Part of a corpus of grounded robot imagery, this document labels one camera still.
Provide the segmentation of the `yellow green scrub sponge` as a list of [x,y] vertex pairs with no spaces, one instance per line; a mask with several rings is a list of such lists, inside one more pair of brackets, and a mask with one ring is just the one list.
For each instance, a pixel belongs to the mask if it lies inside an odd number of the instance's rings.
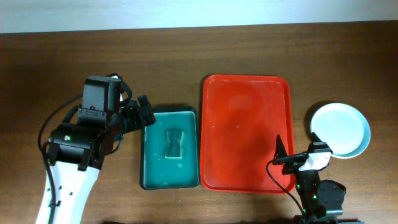
[[185,133],[179,129],[167,130],[166,159],[181,159]]

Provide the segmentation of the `light blue plate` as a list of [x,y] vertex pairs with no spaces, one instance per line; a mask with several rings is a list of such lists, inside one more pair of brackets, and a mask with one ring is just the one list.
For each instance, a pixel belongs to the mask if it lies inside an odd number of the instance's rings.
[[338,159],[351,159],[369,146],[371,128],[364,115],[344,103],[320,107],[311,118],[310,131],[326,142]]

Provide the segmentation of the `red plastic tray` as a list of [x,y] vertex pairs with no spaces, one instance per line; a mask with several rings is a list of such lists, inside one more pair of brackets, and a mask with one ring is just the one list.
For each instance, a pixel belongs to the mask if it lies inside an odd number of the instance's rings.
[[203,82],[200,176],[208,190],[282,194],[294,187],[280,166],[267,167],[280,135],[294,154],[289,84],[281,77],[215,74]]

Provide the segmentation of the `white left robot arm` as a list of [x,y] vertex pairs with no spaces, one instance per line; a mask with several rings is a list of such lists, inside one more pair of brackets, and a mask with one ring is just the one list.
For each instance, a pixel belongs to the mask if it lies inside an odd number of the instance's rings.
[[37,223],[80,223],[88,196],[97,181],[104,158],[115,153],[125,134],[155,123],[145,95],[114,102],[113,110],[88,106],[89,99],[70,108],[46,141],[40,128],[37,145],[45,167],[45,189]]

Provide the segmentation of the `dark green water tray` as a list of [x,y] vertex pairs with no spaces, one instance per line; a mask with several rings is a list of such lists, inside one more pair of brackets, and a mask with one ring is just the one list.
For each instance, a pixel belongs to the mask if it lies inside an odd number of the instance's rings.
[[[196,187],[200,183],[197,111],[192,106],[156,108],[155,123],[141,132],[140,185],[144,190]],[[167,130],[185,133],[181,159],[166,159]]]

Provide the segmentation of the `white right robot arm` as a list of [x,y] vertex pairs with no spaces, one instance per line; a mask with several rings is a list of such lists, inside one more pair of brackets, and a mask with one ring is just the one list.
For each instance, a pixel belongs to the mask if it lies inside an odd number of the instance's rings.
[[276,137],[274,158],[268,165],[282,166],[282,174],[295,177],[299,199],[293,199],[300,210],[294,223],[338,223],[343,214],[346,187],[333,180],[321,180],[319,172],[330,163],[333,151],[326,142],[312,133],[312,142],[305,152],[289,156],[280,136]]

